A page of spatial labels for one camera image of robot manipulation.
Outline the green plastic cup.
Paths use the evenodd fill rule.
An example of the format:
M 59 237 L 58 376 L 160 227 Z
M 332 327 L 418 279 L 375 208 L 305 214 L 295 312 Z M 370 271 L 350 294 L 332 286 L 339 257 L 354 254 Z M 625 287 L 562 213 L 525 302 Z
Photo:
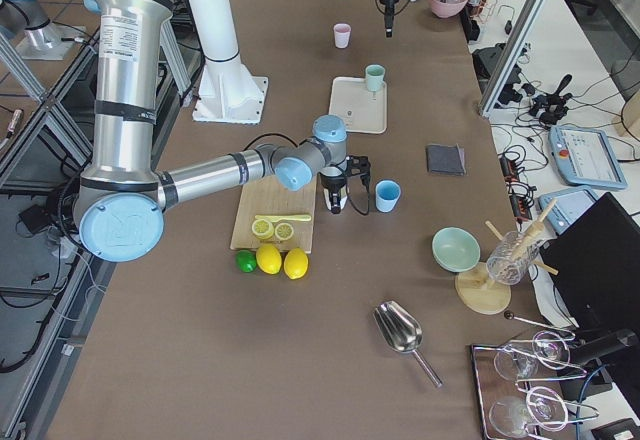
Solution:
M 384 83 L 386 70 L 382 65 L 370 64 L 365 68 L 365 87 L 369 92 L 378 92 Z

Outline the cream serving tray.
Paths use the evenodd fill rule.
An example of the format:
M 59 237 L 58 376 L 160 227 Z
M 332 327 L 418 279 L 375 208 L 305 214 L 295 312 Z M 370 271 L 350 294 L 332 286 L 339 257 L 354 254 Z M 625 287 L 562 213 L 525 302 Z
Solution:
M 329 102 L 330 115 L 340 117 L 348 132 L 382 134 L 387 129 L 387 85 L 371 92 L 364 78 L 335 77 Z

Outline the pink plastic cup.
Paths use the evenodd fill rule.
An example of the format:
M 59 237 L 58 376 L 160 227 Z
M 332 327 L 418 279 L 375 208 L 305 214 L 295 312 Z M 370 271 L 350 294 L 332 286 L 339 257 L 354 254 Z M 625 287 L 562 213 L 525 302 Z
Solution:
M 337 23 L 333 26 L 334 45 L 338 49 L 348 47 L 351 37 L 351 26 L 347 23 Z

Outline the blue plastic cup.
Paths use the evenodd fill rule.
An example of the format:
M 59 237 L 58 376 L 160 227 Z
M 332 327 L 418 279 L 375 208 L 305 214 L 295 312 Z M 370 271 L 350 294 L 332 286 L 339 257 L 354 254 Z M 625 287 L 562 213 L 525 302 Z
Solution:
M 376 209 L 382 213 L 391 212 L 395 208 L 401 193 L 400 185 L 394 180 L 385 179 L 379 181 L 375 187 Z

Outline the lemon half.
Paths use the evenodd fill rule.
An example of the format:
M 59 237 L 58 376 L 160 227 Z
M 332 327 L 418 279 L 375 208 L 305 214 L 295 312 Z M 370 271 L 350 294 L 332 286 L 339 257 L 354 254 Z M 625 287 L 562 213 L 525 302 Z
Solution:
M 270 239 L 275 233 L 275 227 L 270 220 L 257 218 L 251 224 L 252 234 L 259 240 Z
M 274 226 L 274 236 L 278 241 L 284 242 L 293 238 L 294 227 L 288 222 L 279 222 Z

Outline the yellow plastic knife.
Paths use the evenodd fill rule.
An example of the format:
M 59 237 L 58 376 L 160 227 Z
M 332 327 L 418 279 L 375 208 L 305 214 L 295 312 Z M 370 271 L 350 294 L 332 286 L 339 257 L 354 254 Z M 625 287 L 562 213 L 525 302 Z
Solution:
M 291 214 L 291 215 L 255 215 L 256 220 L 267 220 L 270 222 L 297 221 L 309 222 L 312 220 L 311 214 Z

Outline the wooden cutting board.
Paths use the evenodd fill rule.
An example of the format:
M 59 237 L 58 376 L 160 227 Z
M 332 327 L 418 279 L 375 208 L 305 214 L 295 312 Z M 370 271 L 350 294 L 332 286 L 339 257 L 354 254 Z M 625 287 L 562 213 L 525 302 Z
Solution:
M 300 248 L 311 253 L 313 243 L 313 220 L 290 221 L 293 236 L 282 242 L 275 235 L 269 239 L 257 238 L 251 230 L 255 216 L 260 215 L 314 215 L 317 181 L 312 180 L 299 191 L 286 189 L 275 176 L 247 183 L 242 187 L 234 229 L 231 236 L 232 250 L 256 250 L 262 243 L 273 243 L 280 251 Z

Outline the whole lemon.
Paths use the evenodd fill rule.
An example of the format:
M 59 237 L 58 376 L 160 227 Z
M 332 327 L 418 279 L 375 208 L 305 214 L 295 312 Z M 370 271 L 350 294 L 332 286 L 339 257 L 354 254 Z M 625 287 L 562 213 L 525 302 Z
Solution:
M 309 258 L 304 250 L 295 248 L 287 253 L 283 266 L 284 272 L 289 279 L 301 279 L 308 272 Z
M 282 268 L 281 253 L 273 244 L 261 245 L 255 253 L 257 265 L 264 273 L 275 275 Z

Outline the green lime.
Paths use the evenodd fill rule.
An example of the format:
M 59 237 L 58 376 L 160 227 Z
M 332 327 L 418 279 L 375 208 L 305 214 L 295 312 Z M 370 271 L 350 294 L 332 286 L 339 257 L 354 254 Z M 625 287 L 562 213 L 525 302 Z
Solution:
M 235 264 L 244 273 L 251 273 L 258 268 L 256 255 L 251 250 L 238 250 L 235 254 Z

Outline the dark grey folded cloth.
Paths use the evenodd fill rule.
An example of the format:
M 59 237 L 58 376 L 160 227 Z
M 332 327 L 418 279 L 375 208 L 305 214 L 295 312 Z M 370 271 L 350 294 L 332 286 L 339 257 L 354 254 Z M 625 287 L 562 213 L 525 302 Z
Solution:
M 429 144 L 426 146 L 427 170 L 432 173 L 464 176 L 465 151 L 459 145 Z

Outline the green bowl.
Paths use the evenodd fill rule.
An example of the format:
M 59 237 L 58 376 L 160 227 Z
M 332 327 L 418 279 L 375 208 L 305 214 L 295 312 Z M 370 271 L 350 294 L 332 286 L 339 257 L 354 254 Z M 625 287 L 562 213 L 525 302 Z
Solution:
M 445 270 L 460 273 L 471 270 L 480 260 L 480 246 L 473 235 L 458 227 L 446 227 L 435 233 L 432 253 Z

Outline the steel ice scoop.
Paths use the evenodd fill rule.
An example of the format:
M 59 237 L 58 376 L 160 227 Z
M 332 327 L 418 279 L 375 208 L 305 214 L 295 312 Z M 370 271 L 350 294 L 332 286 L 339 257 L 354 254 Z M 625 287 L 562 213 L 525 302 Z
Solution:
M 393 300 L 379 304 L 374 309 L 374 319 L 387 344 L 398 353 L 412 354 L 434 386 L 441 388 L 442 380 L 419 351 L 422 342 L 419 322 Z

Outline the wooden cup tree stand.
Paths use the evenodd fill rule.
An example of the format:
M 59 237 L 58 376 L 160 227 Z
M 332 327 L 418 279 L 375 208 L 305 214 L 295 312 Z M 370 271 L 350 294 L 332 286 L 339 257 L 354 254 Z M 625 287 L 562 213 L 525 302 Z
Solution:
M 556 200 L 552 200 L 524 232 L 519 232 L 523 234 L 525 238 L 523 245 L 528 245 L 534 240 L 539 239 L 544 229 L 543 221 L 551 212 L 555 203 Z M 500 243 L 504 235 L 502 235 L 489 220 L 486 220 L 485 224 L 498 238 Z M 509 305 L 511 300 L 511 285 L 504 285 L 492 280 L 489 277 L 486 262 L 479 262 L 473 269 L 457 274 L 455 278 L 455 288 L 460 299 L 467 307 L 478 313 L 492 315 L 502 312 Z M 536 258 L 533 260 L 533 263 L 552 275 L 559 273 L 556 268 L 548 266 L 542 261 L 536 260 Z

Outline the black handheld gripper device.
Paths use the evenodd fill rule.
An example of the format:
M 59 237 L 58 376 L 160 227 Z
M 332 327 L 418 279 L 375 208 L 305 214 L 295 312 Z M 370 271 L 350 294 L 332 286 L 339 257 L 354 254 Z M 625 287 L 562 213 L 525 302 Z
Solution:
M 568 113 L 566 104 L 573 95 L 571 93 L 562 94 L 562 91 L 569 85 L 571 80 L 572 75 L 566 74 L 553 93 L 536 96 L 532 100 L 529 114 L 544 125 L 556 125 Z

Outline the clear glass on stand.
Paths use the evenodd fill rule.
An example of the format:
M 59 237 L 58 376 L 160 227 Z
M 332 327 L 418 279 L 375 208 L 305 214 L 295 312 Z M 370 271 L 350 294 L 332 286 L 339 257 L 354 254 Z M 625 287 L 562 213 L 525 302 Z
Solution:
M 489 256 L 486 266 L 489 277 L 504 285 L 515 285 L 529 270 L 537 257 L 541 241 L 534 240 L 528 245 L 524 235 L 510 231 L 506 233 Z

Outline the blue teach pendant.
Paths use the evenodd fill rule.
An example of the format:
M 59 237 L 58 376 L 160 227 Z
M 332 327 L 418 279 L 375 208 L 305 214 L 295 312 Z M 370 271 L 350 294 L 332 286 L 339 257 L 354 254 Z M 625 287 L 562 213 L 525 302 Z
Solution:
M 541 195 L 538 198 L 540 209 L 544 210 L 552 200 L 556 203 L 546 220 L 560 235 L 597 202 L 598 195 L 589 186 L 570 187 Z
M 627 188 L 603 131 L 554 125 L 549 130 L 549 142 L 557 169 L 567 184 L 614 191 Z

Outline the wine glass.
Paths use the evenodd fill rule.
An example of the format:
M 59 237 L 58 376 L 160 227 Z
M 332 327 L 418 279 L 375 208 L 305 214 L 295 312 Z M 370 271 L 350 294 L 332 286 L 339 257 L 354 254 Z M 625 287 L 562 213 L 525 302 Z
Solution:
M 561 397 L 550 388 L 531 388 L 523 398 L 498 399 L 489 411 L 491 425 L 511 439 L 544 439 L 539 430 L 557 432 L 568 424 L 568 410 Z
M 494 357 L 494 367 L 506 380 L 529 380 L 541 367 L 563 370 L 569 358 L 569 347 L 559 334 L 539 331 L 531 339 L 513 339 L 503 344 Z

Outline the black monitor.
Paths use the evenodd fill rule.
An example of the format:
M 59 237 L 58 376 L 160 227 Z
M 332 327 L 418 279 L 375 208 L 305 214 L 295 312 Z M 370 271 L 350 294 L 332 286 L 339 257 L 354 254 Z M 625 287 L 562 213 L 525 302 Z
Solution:
M 639 331 L 639 225 L 604 194 L 541 249 L 580 327 Z

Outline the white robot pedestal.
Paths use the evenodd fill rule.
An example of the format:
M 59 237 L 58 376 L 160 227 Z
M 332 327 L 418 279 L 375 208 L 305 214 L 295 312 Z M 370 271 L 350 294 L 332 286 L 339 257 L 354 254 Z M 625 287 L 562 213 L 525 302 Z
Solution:
M 193 119 L 201 122 L 257 124 L 268 89 L 243 64 L 230 0 L 189 0 L 205 66 Z

